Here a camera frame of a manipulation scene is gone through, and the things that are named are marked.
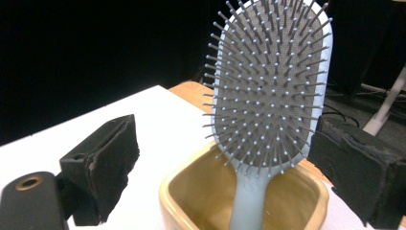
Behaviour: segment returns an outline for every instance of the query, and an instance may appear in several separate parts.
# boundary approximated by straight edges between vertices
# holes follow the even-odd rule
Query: paddle brush
[[[217,56],[213,136],[237,174],[230,229],[261,229],[269,181],[304,159],[322,114],[332,48],[330,18],[314,0],[242,3],[212,34]]]

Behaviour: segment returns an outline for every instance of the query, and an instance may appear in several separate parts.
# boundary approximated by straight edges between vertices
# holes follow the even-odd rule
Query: black foam block
[[[105,123],[60,159],[65,214],[72,211],[75,225],[107,221],[139,152],[134,115],[128,115]]]
[[[397,229],[406,214],[406,153],[359,127],[320,118],[307,159],[374,228]]]

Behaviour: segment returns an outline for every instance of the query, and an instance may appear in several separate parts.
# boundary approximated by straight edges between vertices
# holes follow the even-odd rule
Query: hairbrush head
[[[322,114],[332,32],[314,0],[238,2],[220,36],[212,123],[221,154],[236,169],[230,229],[261,229],[270,179],[307,156]]]

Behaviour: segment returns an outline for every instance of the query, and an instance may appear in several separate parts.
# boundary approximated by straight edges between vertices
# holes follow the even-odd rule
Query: table surface
[[[134,114],[141,155],[128,175],[128,186],[119,203],[103,225],[77,227],[71,218],[68,224],[70,229],[165,229],[158,193],[162,180],[213,141],[213,138],[204,138],[211,134],[209,128],[202,128],[210,123],[210,118],[202,116],[198,108],[202,100],[210,101],[201,96],[205,90],[210,92],[195,82],[185,82],[170,91],[154,86],[2,146],[0,190],[27,173],[58,174],[59,159],[94,130],[111,119]],[[330,185],[325,185],[330,199],[322,229],[371,229],[370,226],[364,228],[359,218],[330,191]]]

